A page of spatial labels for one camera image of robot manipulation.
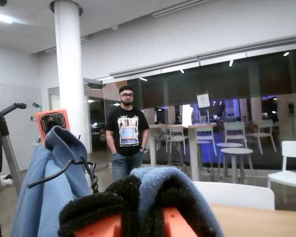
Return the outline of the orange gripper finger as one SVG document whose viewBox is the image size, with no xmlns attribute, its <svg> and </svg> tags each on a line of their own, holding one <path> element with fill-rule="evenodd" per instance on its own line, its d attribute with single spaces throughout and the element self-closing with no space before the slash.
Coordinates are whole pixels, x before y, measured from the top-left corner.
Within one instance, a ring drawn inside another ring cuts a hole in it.
<svg viewBox="0 0 296 237">
<path fill-rule="evenodd" d="M 148 213 L 149 237 L 215 237 L 217 231 L 205 223 L 197 210 L 196 198 L 179 185 L 177 178 L 166 180 Z"/>
<path fill-rule="evenodd" d="M 140 185 L 138 177 L 129 175 L 110 184 L 104 192 L 70 201 L 59 214 L 58 236 L 73 237 L 74 231 L 120 214 L 121 235 L 137 237 Z"/>
</svg>

